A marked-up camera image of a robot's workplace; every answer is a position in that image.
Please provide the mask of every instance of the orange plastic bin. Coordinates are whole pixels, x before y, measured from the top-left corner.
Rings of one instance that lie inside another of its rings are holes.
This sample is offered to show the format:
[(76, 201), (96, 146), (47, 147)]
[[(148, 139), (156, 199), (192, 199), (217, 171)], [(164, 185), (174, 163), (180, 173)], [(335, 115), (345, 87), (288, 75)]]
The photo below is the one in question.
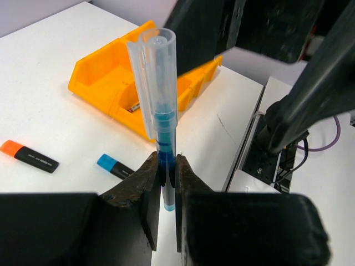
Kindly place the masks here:
[[(148, 140), (140, 109), (127, 109), (138, 103), (126, 44), (136, 42), (141, 32), (155, 28), (153, 21), (129, 32), (77, 61), (68, 89)], [(184, 111), (197, 97), (204, 82), (210, 81), (222, 56), (177, 79), (177, 104)]]

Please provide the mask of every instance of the pen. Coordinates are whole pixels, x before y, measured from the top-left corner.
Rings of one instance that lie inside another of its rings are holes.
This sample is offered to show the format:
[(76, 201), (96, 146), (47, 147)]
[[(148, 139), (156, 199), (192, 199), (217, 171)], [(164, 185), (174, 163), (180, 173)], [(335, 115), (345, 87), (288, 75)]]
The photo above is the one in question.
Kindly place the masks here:
[(128, 112), (134, 112), (135, 110), (138, 110), (140, 108), (140, 104), (133, 105), (130, 109), (128, 109)]
[(155, 139), (164, 207), (175, 209), (176, 41), (169, 29), (148, 29), (127, 43), (145, 131)]

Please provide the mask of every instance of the highlighter cap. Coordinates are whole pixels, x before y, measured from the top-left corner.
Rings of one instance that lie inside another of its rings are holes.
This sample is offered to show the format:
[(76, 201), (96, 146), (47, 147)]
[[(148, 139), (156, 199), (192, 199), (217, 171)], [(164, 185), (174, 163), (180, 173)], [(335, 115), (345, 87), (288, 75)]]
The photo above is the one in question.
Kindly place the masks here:
[(5, 141), (0, 147), (0, 151), (11, 157), (15, 157), (15, 154), (23, 147), (22, 144), (14, 142), (12, 140)]
[(102, 154), (97, 164), (107, 171), (111, 171), (117, 161), (107, 154)]

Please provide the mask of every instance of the orange highlighter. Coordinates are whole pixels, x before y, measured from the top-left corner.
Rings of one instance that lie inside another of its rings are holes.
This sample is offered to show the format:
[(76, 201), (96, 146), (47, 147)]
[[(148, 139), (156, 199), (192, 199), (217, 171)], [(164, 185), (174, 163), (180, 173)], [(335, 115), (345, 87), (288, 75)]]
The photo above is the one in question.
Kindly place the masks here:
[(53, 173), (59, 165), (57, 161), (12, 140), (4, 142), (0, 151), (48, 173)]

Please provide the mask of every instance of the white table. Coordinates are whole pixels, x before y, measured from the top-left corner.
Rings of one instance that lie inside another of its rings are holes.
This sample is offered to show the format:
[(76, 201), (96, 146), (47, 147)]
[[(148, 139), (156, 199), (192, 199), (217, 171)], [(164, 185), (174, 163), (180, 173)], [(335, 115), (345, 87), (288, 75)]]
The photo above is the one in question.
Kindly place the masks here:
[[(67, 89), (76, 61), (134, 28), (81, 3), (0, 39), (0, 143), (12, 139), (60, 162), (50, 175), (0, 154), (1, 192), (103, 193), (120, 182), (96, 165), (103, 153), (137, 170), (155, 150)], [(180, 114), (177, 152), (218, 191), (262, 85), (224, 67), (207, 85)], [(175, 212), (162, 206), (152, 265), (181, 265)]]
[[(290, 90), (289, 85), (269, 78), (259, 111), (265, 112)], [(355, 128), (349, 125), (350, 114), (345, 113), (338, 118), (341, 124), (339, 141), (326, 151), (310, 152), (306, 163), (292, 175), (290, 191), (309, 197), (316, 205), (330, 236), (331, 265), (345, 266), (354, 265), (355, 260)], [(309, 131), (310, 147), (323, 147), (336, 135), (335, 121), (333, 118), (325, 119)], [(295, 165), (302, 161), (303, 156), (303, 151), (297, 150)], [(233, 180), (230, 191), (243, 191), (246, 186), (253, 191), (272, 191), (247, 174), (239, 177)]]

